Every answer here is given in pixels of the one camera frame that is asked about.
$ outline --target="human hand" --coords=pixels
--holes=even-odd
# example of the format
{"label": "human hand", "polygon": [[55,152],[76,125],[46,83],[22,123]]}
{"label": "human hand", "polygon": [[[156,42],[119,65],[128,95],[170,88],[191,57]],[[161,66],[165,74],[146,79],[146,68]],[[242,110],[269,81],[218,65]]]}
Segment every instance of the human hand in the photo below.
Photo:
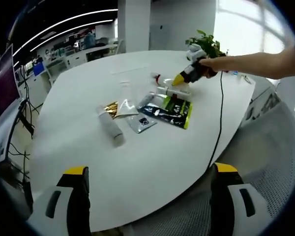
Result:
{"label": "human hand", "polygon": [[219,63],[219,58],[214,58],[214,59],[211,59],[211,58],[207,58],[207,59],[202,59],[199,61],[199,63],[201,65],[205,65],[207,67],[209,67],[205,72],[204,72],[204,76],[206,76],[208,79],[215,76],[215,74],[222,70],[220,68],[220,63]]}

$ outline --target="ceiling light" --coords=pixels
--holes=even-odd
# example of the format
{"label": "ceiling light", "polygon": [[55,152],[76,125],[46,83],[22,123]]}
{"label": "ceiling light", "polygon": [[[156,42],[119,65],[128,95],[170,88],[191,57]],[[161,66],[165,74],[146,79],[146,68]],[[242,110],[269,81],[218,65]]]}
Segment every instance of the ceiling light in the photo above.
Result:
{"label": "ceiling light", "polygon": [[77,15],[77,16],[73,16],[73,17],[70,17],[66,20],[63,20],[63,21],[60,21],[46,29],[44,29],[42,32],[38,33],[37,35],[35,35],[34,37],[32,37],[29,41],[27,41],[25,44],[23,44],[18,50],[16,50],[16,52],[13,54],[13,56],[15,56],[23,47],[25,47],[29,42],[31,42],[33,39],[35,39],[36,37],[38,37],[39,35],[41,35],[42,33],[50,30],[51,28],[55,27],[55,26],[58,26],[64,22],[67,22],[67,21],[70,21],[70,20],[73,20],[75,18],[78,18],[78,17],[81,17],[81,16],[87,16],[87,15],[90,15],[90,14],[95,14],[95,13],[101,13],[101,12],[109,12],[109,11],[118,11],[118,9],[108,9],[108,10],[100,10],[100,11],[92,11],[92,12],[88,12],[88,13],[84,13],[84,14],[81,14],[81,15]]}
{"label": "ceiling light", "polygon": [[34,51],[34,50],[35,50],[36,48],[38,48],[39,46],[43,45],[44,43],[48,42],[49,40],[51,40],[51,39],[53,39],[53,38],[56,38],[56,37],[58,37],[59,35],[62,35],[62,34],[64,34],[64,33],[67,33],[67,32],[69,32],[69,31],[71,31],[71,30],[76,30],[76,29],[81,28],[81,27],[90,26],[90,25],[99,24],[99,23],[104,23],[104,22],[111,22],[111,21],[113,21],[113,20],[97,21],[97,22],[93,22],[93,23],[89,23],[89,24],[85,24],[85,25],[77,26],[77,27],[74,27],[74,28],[72,28],[72,29],[68,29],[68,30],[66,30],[66,31],[64,31],[64,32],[61,32],[61,33],[59,33],[59,34],[56,34],[55,36],[52,36],[52,37],[50,37],[49,39],[45,40],[44,42],[38,44],[36,47],[34,47],[34,48],[31,50],[31,52]]}
{"label": "ceiling light", "polygon": [[18,63],[20,63],[20,61],[18,61],[17,63],[15,63],[13,67],[15,67]]}
{"label": "ceiling light", "polygon": [[46,39],[46,38],[48,38],[48,37],[54,35],[55,33],[57,33],[57,32],[51,31],[51,32],[49,32],[48,34],[42,36],[40,39]]}

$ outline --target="white pillar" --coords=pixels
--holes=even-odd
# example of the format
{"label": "white pillar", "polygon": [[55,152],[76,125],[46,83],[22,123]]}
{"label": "white pillar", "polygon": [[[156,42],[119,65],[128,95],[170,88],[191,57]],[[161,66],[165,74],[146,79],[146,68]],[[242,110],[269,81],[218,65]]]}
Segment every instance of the white pillar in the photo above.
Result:
{"label": "white pillar", "polygon": [[126,52],[148,50],[150,10],[150,0],[118,0],[118,40]]}
{"label": "white pillar", "polygon": [[150,0],[126,0],[126,50],[147,51],[149,47]]}
{"label": "white pillar", "polygon": [[118,41],[126,40],[126,0],[118,0]]}

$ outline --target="black cable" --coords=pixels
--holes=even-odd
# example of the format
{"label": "black cable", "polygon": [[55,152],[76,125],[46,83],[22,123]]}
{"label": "black cable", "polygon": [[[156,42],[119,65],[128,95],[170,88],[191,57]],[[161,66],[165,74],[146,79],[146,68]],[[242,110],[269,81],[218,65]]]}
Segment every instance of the black cable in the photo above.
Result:
{"label": "black cable", "polygon": [[12,155],[12,156],[23,156],[23,155],[24,155],[24,154],[11,153],[10,151],[9,151],[9,154]]}
{"label": "black cable", "polygon": [[15,169],[17,169],[21,174],[23,174],[23,177],[26,176],[27,178],[30,179],[30,177],[29,177],[27,174],[25,174],[24,171],[22,171],[22,170],[20,170],[19,168],[17,168],[15,165],[13,165],[13,163],[10,163],[10,164],[11,164],[11,166],[13,166]]}
{"label": "black cable", "polygon": [[24,158],[23,158],[23,181],[25,181],[25,157],[26,157],[26,151],[24,151]]}
{"label": "black cable", "polygon": [[14,146],[14,144],[13,143],[10,143],[11,145],[12,145],[12,147],[14,147],[14,149],[16,150],[16,152],[19,154],[19,155],[24,155],[23,153],[21,153],[20,151],[18,151],[17,149],[16,149],[16,147]]}
{"label": "black cable", "polygon": [[25,113],[25,119],[27,119],[27,118],[28,118],[28,115],[27,115],[27,111],[26,111],[26,106],[25,106],[25,111],[24,111],[24,113]]}
{"label": "black cable", "polygon": [[[25,99],[26,99],[26,102],[28,103],[29,105],[29,119],[30,119],[30,125],[35,128],[35,126],[32,124],[32,110],[31,110],[31,106],[34,107],[31,102],[30,102],[30,88],[29,88],[29,85],[27,84],[27,81],[25,79],[25,69],[24,69],[24,66],[23,66],[23,73],[22,73],[22,67],[20,68],[20,74],[23,78],[23,81],[24,81],[24,84],[25,84],[25,91],[26,91],[26,95],[25,95]],[[26,107],[25,107],[25,118],[27,118],[27,111],[26,111]]]}
{"label": "black cable", "polygon": [[221,78],[220,78],[220,83],[221,83],[221,91],[222,91],[222,102],[221,102],[221,115],[220,115],[220,131],[218,133],[218,136],[217,136],[217,140],[216,140],[216,143],[215,143],[215,146],[214,146],[214,149],[213,149],[213,153],[212,153],[212,156],[210,158],[210,161],[208,163],[208,166],[206,169],[208,169],[211,165],[211,162],[212,162],[212,159],[214,157],[214,154],[215,154],[215,151],[216,151],[216,148],[217,148],[217,145],[218,145],[218,142],[220,140],[220,137],[221,137],[221,133],[222,133],[222,114],[223,114],[223,103],[224,103],[224,93],[223,93],[223,84],[222,84],[222,75],[223,75],[223,71],[221,72]]}

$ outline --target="potted plant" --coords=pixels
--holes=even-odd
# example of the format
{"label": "potted plant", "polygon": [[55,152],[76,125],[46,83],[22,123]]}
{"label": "potted plant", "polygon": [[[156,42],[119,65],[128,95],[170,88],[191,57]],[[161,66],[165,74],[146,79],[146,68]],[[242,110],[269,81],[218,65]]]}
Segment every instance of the potted plant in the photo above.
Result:
{"label": "potted plant", "polygon": [[[226,54],[220,51],[220,42],[214,41],[214,36],[212,34],[207,35],[202,30],[197,30],[197,32],[201,35],[201,37],[192,37],[186,40],[187,45],[198,44],[207,54],[209,58],[218,58],[225,57]],[[211,68],[208,69],[208,73],[210,76],[215,76],[217,73],[213,71]]]}

